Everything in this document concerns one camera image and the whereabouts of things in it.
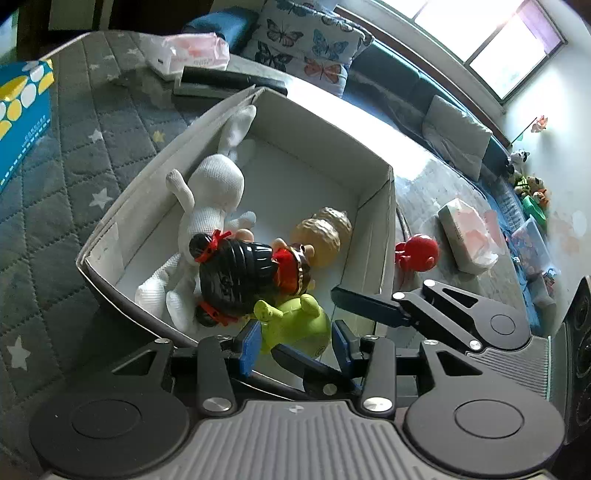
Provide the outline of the green alien toy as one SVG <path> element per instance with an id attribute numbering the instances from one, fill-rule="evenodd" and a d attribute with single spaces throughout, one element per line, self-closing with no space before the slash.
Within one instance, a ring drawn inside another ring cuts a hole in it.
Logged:
<path id="1" fill-rule="evenodd" d="M 276 307 L 259 300 L 253 315 L 262 329 L 263 354 L 270 354 L 273 347 L 283 344 L 318 358 L 331 342 L 331 319 L 310 294 L 291 298 Z"/>

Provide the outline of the red rubber toy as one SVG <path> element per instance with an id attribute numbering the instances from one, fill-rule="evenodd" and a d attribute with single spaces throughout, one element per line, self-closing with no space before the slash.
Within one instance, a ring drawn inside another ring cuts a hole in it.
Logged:
<path id="1" fill-rule="evenodd" d="M 433 269 L 440 258 L 440 248 L 435 239 L 417 234 L 394 248 L 394 259 L 405 272 L 426 272 Z"/>

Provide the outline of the white plush rabbit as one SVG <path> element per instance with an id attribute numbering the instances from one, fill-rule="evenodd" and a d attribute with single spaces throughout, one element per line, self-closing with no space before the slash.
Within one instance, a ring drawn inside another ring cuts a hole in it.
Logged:
<path id="1" fill-rule="evenodd" d="M 245 190 L 238 146 L 254 119 L 256 106 L 236 111 L 222 127 L 217 152 L 201 160 L 188 179 L 176 169 L 166 175 L 166 187 L 182 209 L 177 252 L 137 287 L 134 302 L 155 317 L 167 313 L 172 325 L 184 334 L 197 327 L 195 307 L 200 297 L 199 266 L 189 251 L 191 238 L 216 230 L 246 233 L 256 224 L 256 214 L 250 211 L 235 220 L 228 218 L 238 209 Z"/>

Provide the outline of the black-haired doll figure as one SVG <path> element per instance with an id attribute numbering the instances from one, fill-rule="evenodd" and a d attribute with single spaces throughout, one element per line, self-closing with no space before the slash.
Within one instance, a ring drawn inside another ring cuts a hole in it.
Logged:
<path id="1" fill-rule="evenodd" d="M 195 319 L 205 327 L 228 326 L 249 315 L 259 300 L 270 305 L 301 296 L 311 283 L 311 244 L 238 239 L 228 231 L 198 233 L 189 251 L 199 266 Z"/>

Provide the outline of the tan peanut toy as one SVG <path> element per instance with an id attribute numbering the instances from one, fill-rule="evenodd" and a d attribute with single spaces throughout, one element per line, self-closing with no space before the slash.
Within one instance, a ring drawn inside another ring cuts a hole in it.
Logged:
<path id="1" fill-rule="evenodd" d="M 290 243 L 311 245 L 315 249 L 311 265 L 324 268 L 346 250 L 353 234 L 348 213 L 332 207 L 322 207 L 311 218 L 301 220 L 290 233 Z"/>

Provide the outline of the small white container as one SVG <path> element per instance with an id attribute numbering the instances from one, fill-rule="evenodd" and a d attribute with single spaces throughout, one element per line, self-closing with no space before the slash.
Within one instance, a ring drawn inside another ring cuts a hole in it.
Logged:
<path id="1" fill-rule="evenodd" d="M 528 284 L 532 301 L 541 316 L 554 316 L 556 314 L 556 300 L 551 295 L 544 277 L 538 275 Z"/>

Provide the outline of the clear plastic storage bin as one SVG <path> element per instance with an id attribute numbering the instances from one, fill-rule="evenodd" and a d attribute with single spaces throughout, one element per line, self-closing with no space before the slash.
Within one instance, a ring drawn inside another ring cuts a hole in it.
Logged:
<path id="1" fill-rule="evenodd" d="M 528 279 L 544 274 L 553 266 L 538 223 L 532 216 L 512 233 L 511 244 L 517 251 L 520 265 Z"/>

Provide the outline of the blue sofa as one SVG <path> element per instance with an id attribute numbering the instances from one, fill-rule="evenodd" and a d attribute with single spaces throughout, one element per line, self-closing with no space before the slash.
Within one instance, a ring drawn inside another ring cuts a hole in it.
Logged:
<path id="1" fill-rule="evenodd" d="M 242 56 L 267 67 L 311 82 L 304 73 L 304 57 L 296 48 L 284 48 L 270 40 L 271 31 L 266 15 L 242 7 L 230 7 L 188 22 L 184 33 L 214 33 L 228 43 L 232 54 Z M 398 129 L 403 134 L 432 151 L 433 143 L 422 133 L 423 122 L 432 100 L 439 97 L 474 120 L 466 105 L 454 97 L 426 72 L 401 54 L 362 32 L 360 53 L 352 61 L 345 61 L 342 74 L 342 100 L 349 102 L 377 119 Z M 478 187 L 497 212 L 499 225 L 505 235 L 514 233 L 529 219 L 521 201 L 506 179 L 509 165 L 507 152 L 495 138 L 483 157 Z"/>

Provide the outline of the green bowl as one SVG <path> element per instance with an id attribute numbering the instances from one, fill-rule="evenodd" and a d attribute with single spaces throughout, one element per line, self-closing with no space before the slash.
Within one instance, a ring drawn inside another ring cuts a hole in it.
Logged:
<path id="1" fill-rule="evenodd" d="M 528 217 L 533 217 L 540 225 L 546 223 L 547 219 L 543 209 L 531 196 L 522 199 L 522 207 Z"/>

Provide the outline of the round induction cooktop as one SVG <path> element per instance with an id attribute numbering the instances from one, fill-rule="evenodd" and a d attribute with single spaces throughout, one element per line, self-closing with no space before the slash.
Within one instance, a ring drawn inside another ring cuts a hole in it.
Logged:
<path id="1" fill-rule="evenodd" d="M 394 246 L 394 258 L 396 258 L 396 261 L 399 262 L 400 259 L 405 255 L 407 242 L 411 236 L 411 230 L 408 225 L 408 221 L 406 219 L 404 211 L 400 205 L 398 205 L 396 207 L 396 214 L 397 214 L 398 226 L 399 226 L 400 233 L 401 233 L 401 239 L 396 244 L 396 246 Z"/>

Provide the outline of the small stuffed toys pile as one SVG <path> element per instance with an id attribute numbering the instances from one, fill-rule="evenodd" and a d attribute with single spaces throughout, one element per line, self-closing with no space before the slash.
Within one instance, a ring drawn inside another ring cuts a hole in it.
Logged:
<path id="1" fill-rule="evenodd" d="M 514 193 L 524 199 L 530 197 L 537 205 L 545 208 L 549 203 L 549 194 L 544 182 L 535 176 L 522 176 L 514 186 Z"/>

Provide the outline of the panda plush toy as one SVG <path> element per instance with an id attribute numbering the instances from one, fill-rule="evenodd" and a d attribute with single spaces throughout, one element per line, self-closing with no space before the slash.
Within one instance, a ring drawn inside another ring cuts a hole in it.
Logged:
<path id="1" fill-rule="evenodd" d="M 530 153 L 526 150 L 518 150 L 511 153 L 507 159 L 507 172 L 509 174 L 522 173 L 529 156 Z"/>

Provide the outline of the grey cardboard box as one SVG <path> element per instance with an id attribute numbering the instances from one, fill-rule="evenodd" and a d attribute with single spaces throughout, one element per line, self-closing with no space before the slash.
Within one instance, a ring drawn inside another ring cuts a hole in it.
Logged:
<path id="1" fill-rule="evenodd" d="M 342 286 L 390 293 L 394 274 L 394 172 L 365 128 L 375 120 L 335 97 L 294 101 L 246 89 L 200 116 L 134 178 L 94 229 L 76 264 L 126 318 L 193 346 L 211 334 L 194 318 L 202 271 L 188 245 L 198 232 L 245 231 L 289 239 L 325 207 L 353 230 L 314 296 L 332 319 Z"/>

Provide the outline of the grey cushion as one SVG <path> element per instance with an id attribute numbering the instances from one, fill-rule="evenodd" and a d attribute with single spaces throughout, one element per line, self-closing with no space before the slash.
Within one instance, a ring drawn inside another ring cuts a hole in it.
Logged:
<path id="1" fill-rule="evenodd" d="M 448 163 L 473 181 L 481 175 L 492 131 L 439 95 L 431 101 L 422 133 Z"/>

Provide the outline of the flower toy on stick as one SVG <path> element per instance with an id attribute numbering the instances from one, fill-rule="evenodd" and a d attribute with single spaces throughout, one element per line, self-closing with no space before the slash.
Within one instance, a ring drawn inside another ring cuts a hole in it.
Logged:
<path id="1" fill-rule="evenodd" d="M 547 129 L 548 117 L 541 115 L 535 117 L 511 142 L 514 145 L 516 142 L 521 142 L 526 132 L 541 133 Z"/>

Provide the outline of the window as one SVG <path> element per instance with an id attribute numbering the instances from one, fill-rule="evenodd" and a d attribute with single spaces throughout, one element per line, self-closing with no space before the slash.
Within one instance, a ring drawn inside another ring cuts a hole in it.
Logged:
<path id="1" fill-rule="evenodd" d="M 539 1 L 339 1 L 459 84 L 503 105 L 568 44 Z"/>

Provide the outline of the butterfly print pillow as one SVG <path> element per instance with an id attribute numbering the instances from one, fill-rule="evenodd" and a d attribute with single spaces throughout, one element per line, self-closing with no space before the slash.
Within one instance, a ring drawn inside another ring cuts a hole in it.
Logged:
<path id="1" fill-rule="evenodd" d="M 362 26 L 294 1 L 266 1 L 242 57 L 342 97 L 349 67 L 374 41 Z"/>

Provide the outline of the pink tissue pack far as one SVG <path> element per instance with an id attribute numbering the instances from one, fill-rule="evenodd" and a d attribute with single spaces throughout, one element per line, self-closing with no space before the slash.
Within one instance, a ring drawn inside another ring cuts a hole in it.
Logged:
<path id="1" fill-rule="evenodd" d="M 228 43 L 215 33 L 141 34 L 140 50 L 148 66 L 165 81 L 176 78 L 185 67 L 225 70 L 230 60 Z"/>

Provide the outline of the blue yellow tissue box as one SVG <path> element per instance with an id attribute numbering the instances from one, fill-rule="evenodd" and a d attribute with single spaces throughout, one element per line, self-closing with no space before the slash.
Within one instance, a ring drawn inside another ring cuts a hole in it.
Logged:
<path id="1" fill-rule="evenodd" d="M 2 65 L 0 75 L 0 189 L 4 190 L 50 125 L 54 69 L 50 59 L 15 62 Z"/>

